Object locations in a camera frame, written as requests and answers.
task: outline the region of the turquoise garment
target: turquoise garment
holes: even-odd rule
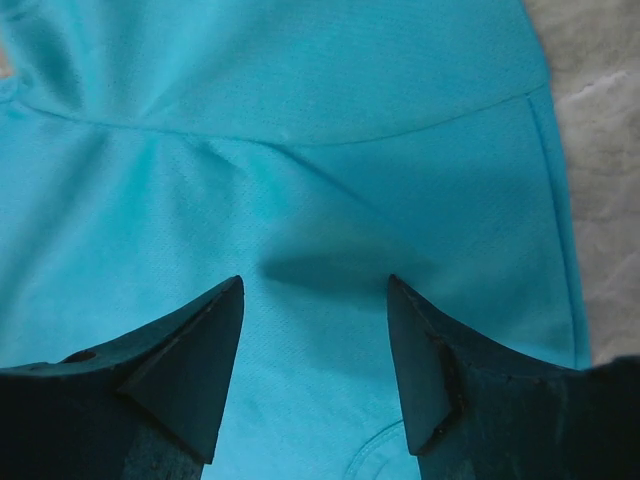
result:
[[[59,361],[242,275],[216,480],[419,478],[390,273],[512,348],[588,365],[519,0],[0,11],[18,73],[0,83],[0,365]]]

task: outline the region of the curved seam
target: curved seam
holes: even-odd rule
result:
[[[390,138],[396,138],[396,137],[401,137],[403,135],[409,135],[412,133],[416,133],[416,132],[420,132],[423,130],[426,130],[428,128],[432,128],[432,127],[436,127],[439,125],[443,125],[449,122],[453,122],[459,118],[463,118],[466,117],[468,115],[473,115],[475,113],[479,113],[479,112],[483,112],[486,110],[489,110],[491,108],[497,107],[499,105],[503,105],[505,103],[511,102],[516,98],[520,98],[523,95],[528,95],[536,90],[538,90],[539,88],[541,88],[542,86],[544,86],[545,84],[542,85],[537,85],[535,88],[528,90],[526,92],[522,92],[522,93],[517,93],[517,94],[513,94],[508,96],[507,98],[500,100],[499,102],[495,102],[492,103],[490,105],[486,105],[484,107],[481,108],[476,108],[475,110],[470,110],[467,111],[463,114],[460,115],[455,115],[451,118],[447,118],[441,121],[437,121],[437,122],[433,122],[433,123],[429,123],[427,125],[421,126],[419,128],[413,128],[410,130],[405,130],[402,132],[398,132],[398,133],[393,133],[393,134],[389,134],[389,135],[383,135],[380,137],[375,137],[375,138],[369,138],[366,140],[354,140],[351,142],[328,142],[328,143],[288,143],[288,142],[273,142],[270,140],[258,140],[258,139],[252,139],[252,138],[246,138],[246,137],[233,137],[233,136],[229,136],[229,135],[215,135],[215,134],[206,134],[206,133],[195,133],[195,132],[189,132],[189,131],[178,131],[178,130],[171,130],[171,129],[162,129],[162,128],[152,128],[152,127],[143,127],[143,126],[131,126],[131,125],[119,125],[119,124],[113,124],[113,123],[108,123],[108,122],[99,122],[99,121],[95,121],[95,120],[88,120],[88,119],[80,119],[80,118],[74,118],[74,117],[70,117],[68,115],[63,115],[60,113],[54,113],[54,112],[50,112],[48,110],[43,110],[37,107],[34,107],[32,105],[29,105],[27,102],[25,102],[24,100],[20,99],[20,98],[16,98],[15,101],[21,105],[22,107],[31,110],[34,113],[40,114],[40,115],[44,115],[44,116],[52,116],[54,118],[58,118],[61,120],[65,120],[68,122],[72,122],[72,123],[76,123],[76,124],[80,124],[80,125],[94,125],[94,126],[98,126],[98,127],[103,127],[103,128],[112,128],[112,129],[118,129],[118,130],[129,130],[129,131],[137,131],[137,132],[153,132],[153,133],[159,133],[159,134],[164,134],[164,135],[177,135],[177,136],[190,136],[193,138],[202,138],[202,139],[219,139],[219,140],[229,140],[229,141],[243,141],[243,142],[254,142],[254,143],[259,143],[259,144],[267,144],[267,143],[271,143],[271,144],[277,144],[277,145],[286,145],[286,146],[291,146],[291,147],[307,147],[307,148],[320,148],[320,147],[336,147],[336,146],[341,146],[341,145],[358,145],[358,144],[364,144],[364,143],[373,143],[373,142],[378,142],[378,141],[382,141],[382,140],[387,140]]]
[[[571,327],[572,327],[572,336],[573,336],[573,366],[574,368],[579,368],[579,361],[578,361],[578,321],[576,318],[576,314],[578,313],[578,308],[576,306],[576,301],[573,295],[573,291],[571,289],[571,285],[570,285],[570,266],[568,263],[568,258],[567,258],[567,246],[566,246],[566,242],[563,240],[563,235],[562,235],[562,226],[560,224],[561,220],[560,220],[560,215],[558,212],[558,202],[556,199],[556,193],[554,192],[553,189],[553,182],[551,180],[551,169],[549,167],[549,154],[547,152],[547,149],[545,147],[545,140],[544,140],[544,136],[542,133],[542,130],[540,128],[540,120],[538,118],[538,114],[536,112],[536,109],[533,105],[533,102],[531,101],[531,97],[530,95],[526,95],[526,99],[527,99],[527,105],[529,106],[529,111],[531,112],[531,117],[533,119],[533,123],[535,125],[535,129],[536,129],[536,135],[538,136],[538,141],[540,142],[540,148],[542,150],[542,155],[544,157],[544,161],[545,161],[545,167],[547,170],[547,175],[549,177],[549,187],[551,189],[551,202],[553,204],[553,209],[554,209],[554,219],[555,219],[555,224],[556,224],[556,232],[557,232],[557,236],[558,236],[558,243],[560,244],[560,249],[562,250],[562,265],[563,265],[563,270],[564,270],[564,278],[565,278],[565,287],[567,290],[567,295],[569,296],[569,305],[571,306]]]
[[[392,423],[391,425],[374,435],[371,439],[369,439],[349,464],[349,467],[345,472],[344,479],[357,479],[358,473],[366,464],[367,458],[382,445],[396,438],[398,434],[401,433],[402,426],[403,421],[398,420],[397,422]]]

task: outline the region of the stitched seam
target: stitched seam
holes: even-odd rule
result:
[[[557,236],[558,236],[558,243],[560,244],[560,249],[562,250],[562,264],[563,264],[563,269],[564,269],[564,278],[565,278],[565,286],[566,286],[566,290],[567,290],[567,294],[569,296],[569,305],[571,306],[571,327],[572,327],[572,335],[573,335],[573,366],[574,367],[578,367],[579,366],[579,362],[578,362],[578,321],[576,318],[576,315],[579,311],[579,308],[577,308],[576,306],[576,301],[574,299],[574,295],[573,295],[573,291],[571,289],[571,285],[570,285],[570,268],[569,268],[569,264],[568,264],[568,258],[567,258],[567,251],[566,251],[566,242],[564,241],[563,238],[563,234],[562,234],[562,226],[561,226],[561,219],[560,219],[560,215],[558,212],[558,204],[557,204],[557,199],[556,199],[556,194],[555,191],[553,189],[553,182],[551,180],[551,168],[549,166],[549,162],[550,162],[550,158],[549,158],[549,154],[547,152],[547,149],[545,147],[545,141],[544,141],[544,136],[542,134],[542,130],[540,128],[540,121],[538,118],[538,114],[536,113],[535,107],[533,105],[533,102],[531,100],[531,96],[530,94],[526,95],[526,99],[527,99],[527,104],[529,106],[529,111],[531,112],[531,117],[533,119],[533,123],[535,125],[536,128],[536,134],[538,136],[538,141],[540,142],[540,148],[542,150],[542,154],[544,156],[544,160],[545,160],[545,167],[547,170],[547,176],[549,178],[549,186],[551,188],[551,202],[553,203],[553,207],[554,207],[554,218],[555,218],[555,223],[556,223],[556,232],[557,232]]]
[[[378,432],[372,439],[370,439],[351,461],[351,464],[349,465],[349,468],[344,475],[344,479],[357,479],[358,474],[362,467],[365,465],[369,455],[371,455],[374,451],[376,451],[388,441],[396,438],[398,434],[402,432],[402,425],[402,420],[398,420],[397,422],[392,423],[390,426],[384,428],[381,432]]]
[[[390,135],[384,135],[381,137],[376,137],[376,138],[372,138],[372,139],[366,139],[366,140],[355,140],[355,141],[351,141],[351,142],[335,142],[335,143],[282,143],[282,142],[276,142],[276,144],[278,145],[286,145],[286,146],[290,146],[290,147],[306,147],[306,148],[321,148],[321,147],[337,147],[337,146],[341,146],[341,145],[358,145],[361,143],[373,143],[373,142],[378,142],[378,141],[382,141],[382,140],[387,140],[387,139],[391,139],[391,138],[396,138],[396,137],[401,137],[403,135],[410,135],[412,133],[416,133],[416,132],[420,132],[423,130],[426,130],[428,128],[433,128],[439,125],[443,125],[449,122],[453,122],[459,118],[463,118],[466,117],[468,115],[473,115],[475,113],[480,113],[489,109],[492,109],[494,107],[497,107],[499,105],[503,105],[505,103],[509,103],[513,100],[515,100],[516,98],[520,98],[523,95],[528,95],[532,92],[535,92],[536,90],[540,89],[541,87],[543,87],[545,84],[542,85],[537,85],[535,88],[533,88],[532,90],[528,90],[525,92],[519,92],[517,94],[513,94],[508,96],[507,98],[505,98],[504,100],[500,100],[499,102],[495,102],[492,103],[490,105],[481,107],[481,108],[477,108],[475,110],[470,110],[468,112],[462,113],[460,115],[456,115],[454,117],[451,118],[447,118],[438,122],[434,122],[434,123],[429,123],[427,125],[421,126],[419,128],[414,128],[414,129],[410,129],[410,130],[405,130],[402,132],[398,132],[398,133],[394,133],[394,134],[390,134]],[[232,136],[225,136],[225,135],[214,135],[214,134],[206,134],[206,133],[194,133],[194,132],[189,132],[189,131],[177,131],[177,130],[170,130],[170,129],[161,129],[161,128],[152,128],[152,127],[142,127],[142,126],[132,126],[132,125],[119,125],[119,124],[113,124],[113,123],[108,123],[108,122],[99,122],[99,121],[95,121],[95,120],[88,120],[88,119],[81,119],[81,118],[74,118],[74,117],[70,117],[67,115],[62,115],[59,113],[53,113],[50,112],[48,110],[43,110],[37,107],[34,107],[32,105],[29,105],[28,103],[26,103],[24,100],[21,100],[19,98],[16,98],[16,102],[19,103],[23,108],[31,110],[34,113],[37,113],[39,115],[42,116],[51,116],[54,118],[58,118],[61,120],[65,120],[68,122],[72,122],[75,124],[79,124],[79,125],[94,125],[94,126],[98,126],[98,127],[103,127],[103,128],[110,128],[110,129],[117,129],[117,130],[127,130],[127,131],[137,131],[137,132],[153,132],[153,133],[159,133],[159,134],[164,134],[164,135],[176,135],[176,136],[190,136],[193,138],[199,138],[199,139],[219,139],[219,140],[229,140],[229,141],[244,141],[244,142],[254,142],[254,143],[259,143],[259,144],[273,144],[273,141],[269,141],[269,140],[256,140],[256,139],[252,139],[252,138],[246,138],[246,137],[232,137]]]

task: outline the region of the turquoise fabric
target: turquoise fabric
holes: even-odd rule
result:
[[[205,479],[417,479],[390,273],[584,367],[544,57],[518,0],[0,0],[0,365],[240,274]]]

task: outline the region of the fabric seam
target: fabric seam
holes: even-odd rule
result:
[[[544,157],[544,162],[545,162],[545,169],[547,172],[547,177],[549,179],[549,187],[551,189],[551,202],[553,204],[553,211],[554,211],[554,218],[555,218],[555,225],[556,225],[556,233],[557,233],[557,237],[558,237],[558,243],[560,244],[560,250],[562,251],[562,265],[563,265],[563,271],[564,271],[564,279],[565,279],[565,286],[567,289],[567,295],[569,297],[569,305],[571,306],[571,332],[572,332],[572,336],[573,336],[573,367],[574,368],[578,368],[579,367],[579,362],[578,362],[578,345],[577,345],[577,341],[578,341],[578,324],[577,324],[577,319],[576,319],[576,314],[577,314],[577,309],[576,309],[576,305],[575,305],[575,299],[573,298],[572,295],[572,290],[571,287],[569,285],[570,282],[570,275],[569,275],[569,264],[568,264],[568,259],[567,259],[567,251],[566,251],[566,245],[565,242],[562,239],[562,228],[560,226],[560,217],[559,217],[559,212],[558,212],[558,204],[556,201],[556,195],[553,191],[553,182],[551,181],[551,169],[549,166],[549,154],[547,152],[547,149],[545,147],[545,141],[544,141],[544,136],[542,134],[542,130],[540,128],[540,121],[538,119],[538,114],[536,112],[536,109],[533,105],[533,102],[531,100],[531,93],[528,93],[527,95],[525,95],[525,98],[527,99],[527,106],[529,107],[529,112],[531,113],[531,118],[533,120],[535,129],[536,129],[536,135],[538,136],[538,141],[540,142],[540,148],[542,150],[542,155]]]
[[[347,468],[347,471],[345,472],[344,479],[357,480],[362,467],[366,464],[367,458],[369,458],[369,456],[381,446],[397,438],[402,433],[401,427],[403,425],[403,421],[398,420],[378,432],[372,439],[370,439],[351,461],[349,468]]]
[[[366,139],[366,140],[356,140],[353,142],[329,142],[329,143],[285,143],[285,142],[273,142],[273,141],[268,141],[268,140],[256,140],[256,139],[251,139],[251,138],[245,138],[245,137],[231,137],[231,136],[225,136],[225,135],[214,135],[214,134],[205,134],[205,133],[194,133],[194,132],[188,132],[188,131],[176,131],[176,130],[170,130],[170,129],[161,129],[161,128],[151,128],[151,127],[141,127],[141,126],[131,126],[131,125],[118,125],[118,124],[113,124],[113,123],[108,123],[108,122],[99,122],[99,121],[95,121],[95,120],[88,120],[88,119],[80,119],[80,118],[74,118],[74,117],[70,117],[67,115],[63,115],[63,114],[59,114],[59,113],[54,113],[54,112],[50,112],[48,110],[43,110],[34,106],[29,105],[27,102],[25,102],[24,100],[22,100],[20,98],[20,95],[16,95],[14,98],[14,102],[16,102],[18,105],[20,105],[21,107],[30,110],[36,114],[39,114],[41,116],[50,116],[53,118],[58,118],[60,120],[64,120],[64,121],[68,121],[71,123],[75,123],[78,125],[93,125],[93,126],[97,126],[97,127],[102,127],[102,128],[110,128],[110,129],[115,129],[115,130],[128,130],[128,131],[134,131],[134,132],[151,132],[151,133],[158,133],[158,134],[163,134],[163,135],[176,135],[176,136],[187,136],[187,137],[192,137],[192,138],[197,138],[197,139],[203,139],[203,140],[210,140],[210,139],[219,139],[219,140],[229,140],[229,141],[244,141],[244,142],[253,142],[253,143],[258,143],[258,144],[275,144],[275,145],[284,145],[284,146],[289,146],[289,147],[305,147],[305,148],[315,148],[315,147],[337,147],[337,146],[341,146],[341,145],[358,145],[358,144],[362,144],[362,143],[372,143],[372,142],[378,142],[381,140],[387,140],[387,139],[391,139],[391,138],[396,138],[396,137],[401,137],[403,135],[410,135],[412,133],[417,133],[423,130],[426,130],[428,128],[433,128],[439,125],[444,125],[446,123],[449,122],[453,122],[459,118],[463,118],[466,117],[468,115],[473,115],[475,113],[479,113],[479,112],[483,112],[486,110],[489,110],[491,108],[497,107],[499,105],[503,105],[505,103],[511,102],[517,98],[529,95],[530,93],[533,93],[537,90],[539,90],[540,88],[544,87],[545,85],[547,85],[547,83],[544,83],[542,85],[537,85],[536,87],[534,87],[531,90],[528,90],[526,92],[521,92],[521,93],[517,93],[517,94],[513,94],[503,100],[500,100],[499,102],[495,102],[492,103],[490,105],[486,105],[484,107],[480,107],[477,108],[475,110],[470,110],[468,112],[465,112],[463,114],[460,115],[456,115],[454,117],[451,118],[447,118],[445,120],[441,120],[438,122],[434,122],[434,123],[430,123],[428,125],[424,125],[421,126],[420,128],[415,128],[415,129],[411,129],[411,130],[405,130],[402,132],[398,132],[398,133],[394,133],[391,135],[384,135],[381,137],[376,137],[376,138],[370,138],[370,139]]]

